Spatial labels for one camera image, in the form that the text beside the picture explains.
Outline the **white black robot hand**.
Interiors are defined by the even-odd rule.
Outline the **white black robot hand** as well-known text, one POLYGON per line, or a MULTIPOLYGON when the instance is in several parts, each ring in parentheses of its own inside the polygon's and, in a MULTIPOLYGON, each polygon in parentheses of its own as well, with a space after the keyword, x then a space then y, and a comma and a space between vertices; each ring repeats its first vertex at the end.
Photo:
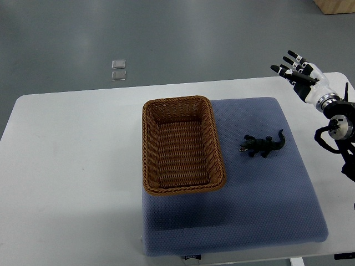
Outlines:
POLYGON ((293 86, 294 92, 304 103, 312 104, 318 111, 323 112, 327 104, 340 99, 330 88, 324 73, 315 64, 291 50, 283 60, 288 66, 280 64, 270 68, 293 86))

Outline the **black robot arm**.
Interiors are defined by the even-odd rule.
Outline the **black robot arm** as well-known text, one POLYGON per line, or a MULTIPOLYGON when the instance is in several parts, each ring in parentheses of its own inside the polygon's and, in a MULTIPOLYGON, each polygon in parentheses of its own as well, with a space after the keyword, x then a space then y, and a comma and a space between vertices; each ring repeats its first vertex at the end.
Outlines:
POLYGON ((332 95, 322 103, 323 113, 329 123, 316 130, 314 140, 325 150, 342 156, 344 165, 341 172, 354 181, 354 103, 348 101, 348 87, 346 83, 343 99, 332 95), (322 138, 324 132, 334 139, 336 149, 322 138))

